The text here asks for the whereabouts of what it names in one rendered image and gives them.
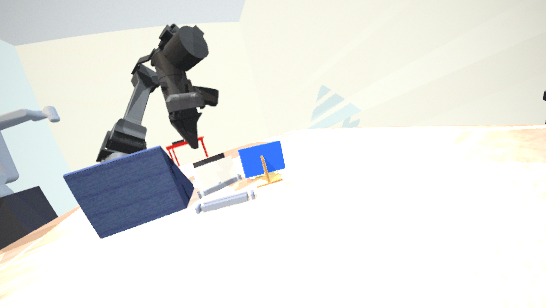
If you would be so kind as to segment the tan slotted board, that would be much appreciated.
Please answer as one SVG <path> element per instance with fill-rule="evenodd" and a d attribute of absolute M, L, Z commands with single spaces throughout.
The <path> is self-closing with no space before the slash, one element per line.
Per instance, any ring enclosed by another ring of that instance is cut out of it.
<path fill-rule="evenodd" d="M 264 174 L 255 176 L 256 188 L 260 188 L 272 183 L 282 181 L 283 179 L 278 173 L 278 171 L 273 171 L 268 173 L 264 157 L 263 156 L 260 156 L 260 157 L 263 164 Z"/>

